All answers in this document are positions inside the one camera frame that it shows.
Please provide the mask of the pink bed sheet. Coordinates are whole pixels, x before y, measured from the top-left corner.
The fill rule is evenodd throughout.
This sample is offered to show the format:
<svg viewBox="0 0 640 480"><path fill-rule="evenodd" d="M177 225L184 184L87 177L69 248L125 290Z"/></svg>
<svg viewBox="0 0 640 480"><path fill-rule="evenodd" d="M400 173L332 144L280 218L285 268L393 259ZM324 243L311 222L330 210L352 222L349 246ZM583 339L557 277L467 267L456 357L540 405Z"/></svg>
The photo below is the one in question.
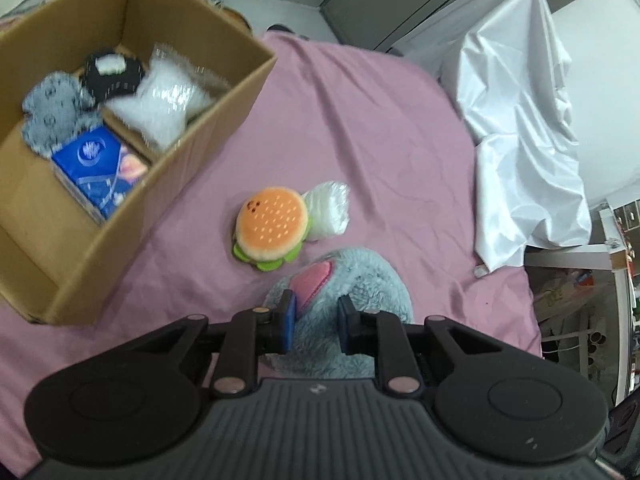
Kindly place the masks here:
<svg viewBox="0 0 640 480"><path fill-rule="evenodd" d="M1 459L24 474L39 455L23 405L41 378L192 313L214 322L262 303L270 287L337 248L381 254L417 320L442 314L533 354L540 333L528 278L478 278L475 150L439 85L391 55L268 32L277 55L244 124L157 223L96 324L30 324L1 310ZM236 260L231 231L265 186L348 184L350 222L262 273Z"/></svg>

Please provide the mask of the white stuffing plastic bag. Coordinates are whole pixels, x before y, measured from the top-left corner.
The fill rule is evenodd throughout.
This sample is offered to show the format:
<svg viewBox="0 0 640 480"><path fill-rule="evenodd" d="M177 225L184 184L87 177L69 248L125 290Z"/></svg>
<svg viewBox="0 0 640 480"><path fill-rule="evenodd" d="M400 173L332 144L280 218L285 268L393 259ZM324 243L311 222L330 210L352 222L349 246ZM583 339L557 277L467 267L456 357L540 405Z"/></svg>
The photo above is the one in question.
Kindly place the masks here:
<svg viewBox="0 0 640 480"><path fill-rule="evenodd" d="M349 191L345 182L326 181L303 194L311 221L307 240L343 235L349 225Z"/></svg>

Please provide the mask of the hamburger plush toy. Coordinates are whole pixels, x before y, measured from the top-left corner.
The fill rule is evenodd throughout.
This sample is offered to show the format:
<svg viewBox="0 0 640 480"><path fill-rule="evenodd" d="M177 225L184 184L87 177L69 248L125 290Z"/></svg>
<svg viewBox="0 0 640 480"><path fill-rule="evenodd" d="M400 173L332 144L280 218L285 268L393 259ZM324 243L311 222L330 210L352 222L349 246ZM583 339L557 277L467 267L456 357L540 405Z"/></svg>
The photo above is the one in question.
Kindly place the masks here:
<svg viewBox="0 0 640 480"><path fill-rule="evenodd" d="M299 192L263 188L236 216L232 255L262 272L278 270L297 257L310 227L311 216Z"/></svg>

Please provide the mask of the grey knitted soft toy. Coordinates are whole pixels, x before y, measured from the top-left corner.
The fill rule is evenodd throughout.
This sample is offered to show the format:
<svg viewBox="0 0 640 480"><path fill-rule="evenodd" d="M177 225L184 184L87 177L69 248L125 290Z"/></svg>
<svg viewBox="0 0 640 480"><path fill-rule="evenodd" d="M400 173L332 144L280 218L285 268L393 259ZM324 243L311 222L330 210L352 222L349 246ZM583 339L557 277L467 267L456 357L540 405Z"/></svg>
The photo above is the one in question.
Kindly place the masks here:
<svg viewBox="0 0 640 480"><path fill-rule="evenodd" d="M37 155L50 159L81 133L102 126L96 100L72 74L47 74L22 103L22 138Z"/></svg>

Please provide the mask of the clear bubble wrap bag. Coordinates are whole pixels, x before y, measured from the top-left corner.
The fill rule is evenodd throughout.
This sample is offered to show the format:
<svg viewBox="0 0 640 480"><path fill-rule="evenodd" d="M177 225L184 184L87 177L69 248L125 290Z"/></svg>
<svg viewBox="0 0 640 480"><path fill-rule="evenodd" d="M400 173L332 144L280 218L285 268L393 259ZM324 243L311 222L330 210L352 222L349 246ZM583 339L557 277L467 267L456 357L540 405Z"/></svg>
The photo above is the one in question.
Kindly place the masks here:
<svg viewBox="0 0 640 480"><path fill-rule="evenodd" d="M231 84L167 44L154 46L149 69L134 93L106 101L126 127L163 153L185 133L189 122L231 90Z"/></svg>

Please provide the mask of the brown cardboard box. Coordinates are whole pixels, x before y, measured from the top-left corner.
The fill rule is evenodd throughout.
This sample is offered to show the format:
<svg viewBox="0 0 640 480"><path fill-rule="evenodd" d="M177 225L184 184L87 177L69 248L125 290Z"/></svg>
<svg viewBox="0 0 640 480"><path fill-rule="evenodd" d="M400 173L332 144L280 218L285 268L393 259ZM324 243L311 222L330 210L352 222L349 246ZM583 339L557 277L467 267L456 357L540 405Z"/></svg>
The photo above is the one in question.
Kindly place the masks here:
<svg viewBox="0 0 640 480"><path fill-rule="evenodd" d="M23 141L24 96L116 47L147 61L174 48L228 82L104 223ZM276 57L205 0L51 0L1 36L1 296L29 321L90 324L145 235L247 118Z"/></svg>

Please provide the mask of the blue tissue pack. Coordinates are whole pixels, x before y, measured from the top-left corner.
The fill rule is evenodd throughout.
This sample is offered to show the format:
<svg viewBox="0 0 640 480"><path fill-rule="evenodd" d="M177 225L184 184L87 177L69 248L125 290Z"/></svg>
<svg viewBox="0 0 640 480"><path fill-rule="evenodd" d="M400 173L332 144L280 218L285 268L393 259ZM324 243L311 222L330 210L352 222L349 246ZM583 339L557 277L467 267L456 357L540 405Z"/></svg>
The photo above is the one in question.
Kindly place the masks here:
<svg viewBox="0 0 640 480"><path fill-rule="evenodd" d="M104 223L149 165L105 126L81 133L51 156L54 174L96 223Z"/></svg>

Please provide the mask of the black slipper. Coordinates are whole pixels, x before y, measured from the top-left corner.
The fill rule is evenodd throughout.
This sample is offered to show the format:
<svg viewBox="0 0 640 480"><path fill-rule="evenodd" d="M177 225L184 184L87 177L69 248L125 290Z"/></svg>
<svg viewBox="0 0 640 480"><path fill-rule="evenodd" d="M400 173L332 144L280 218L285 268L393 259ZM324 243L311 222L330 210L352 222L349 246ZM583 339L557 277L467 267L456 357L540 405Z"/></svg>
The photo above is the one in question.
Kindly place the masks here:
<svg viewBox="0 0 640 480"><path fill-rule="evenodd" d="M293 29L290 29L288 26L283 24L272 24L267 28L267 32L273 32L274 34L285 34L306 41L309 40L307 36L299 34L298 32L294 32Z"/></svg>

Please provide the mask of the white draped cloth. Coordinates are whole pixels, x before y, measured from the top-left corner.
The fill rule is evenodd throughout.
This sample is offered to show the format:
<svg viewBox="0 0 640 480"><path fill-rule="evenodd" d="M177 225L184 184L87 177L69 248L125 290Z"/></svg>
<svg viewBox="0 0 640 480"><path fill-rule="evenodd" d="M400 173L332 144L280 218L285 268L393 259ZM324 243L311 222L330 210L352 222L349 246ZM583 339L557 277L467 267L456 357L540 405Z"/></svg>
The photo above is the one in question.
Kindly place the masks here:
<svg viewBox="0 0 640 480"><path fill-rule="evenodd" d="M456 0L395 44L446 92L475 145L480 274L527 247L586 244L591 218L547 0Z"/></svg>

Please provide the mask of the orange floor mat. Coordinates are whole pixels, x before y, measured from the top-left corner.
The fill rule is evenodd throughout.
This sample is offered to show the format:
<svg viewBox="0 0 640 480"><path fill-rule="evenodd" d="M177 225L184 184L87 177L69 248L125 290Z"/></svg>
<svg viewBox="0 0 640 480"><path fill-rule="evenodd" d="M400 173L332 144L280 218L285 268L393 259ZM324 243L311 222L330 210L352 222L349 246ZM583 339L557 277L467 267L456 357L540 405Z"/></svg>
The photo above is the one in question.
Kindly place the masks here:
<svg viewBox="0 0 640 480"><path fill-rule="evenodd" d="M237 10L228 8L228 6L223 6L221 8L221 12L235 24L238 25L243 32L247 32L249 35L253 33L252 26L250 26L250 22L247 21L246 17Z"/></svg>

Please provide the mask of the grey-blue fluffy plush toy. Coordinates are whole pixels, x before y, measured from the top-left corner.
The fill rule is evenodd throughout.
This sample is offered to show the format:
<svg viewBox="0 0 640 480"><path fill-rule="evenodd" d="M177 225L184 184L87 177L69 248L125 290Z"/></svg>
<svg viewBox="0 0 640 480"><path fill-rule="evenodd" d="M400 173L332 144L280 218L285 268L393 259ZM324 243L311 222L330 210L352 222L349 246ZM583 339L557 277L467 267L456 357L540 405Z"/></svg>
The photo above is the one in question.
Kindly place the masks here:
<svg viewBox="0 0 640 480"><path fill-rule="evenodd" d="M337 333L337 301L347 296L358 311L378 309L413 321L408 289L392 265L363 247L337 249L281 278L262 304L275 307L290 290L296 298L292 349L262 358L271 373L288 378L345 379L374 375L370 356L346 356Z"/></svg>

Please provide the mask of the black fabric pouch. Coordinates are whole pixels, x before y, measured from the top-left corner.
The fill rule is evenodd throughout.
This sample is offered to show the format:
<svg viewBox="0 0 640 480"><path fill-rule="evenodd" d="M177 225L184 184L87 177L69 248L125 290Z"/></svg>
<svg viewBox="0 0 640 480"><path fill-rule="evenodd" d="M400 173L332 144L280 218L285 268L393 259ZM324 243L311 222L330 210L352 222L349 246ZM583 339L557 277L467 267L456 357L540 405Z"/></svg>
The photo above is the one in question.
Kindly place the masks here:
<svg viewBox="0 0 640 480"><path fill-rule="evenodd" d="M80 80L96 104L102 104L133 94L144 76L144 67L134 56L103 50L86 58Z"/></svg>

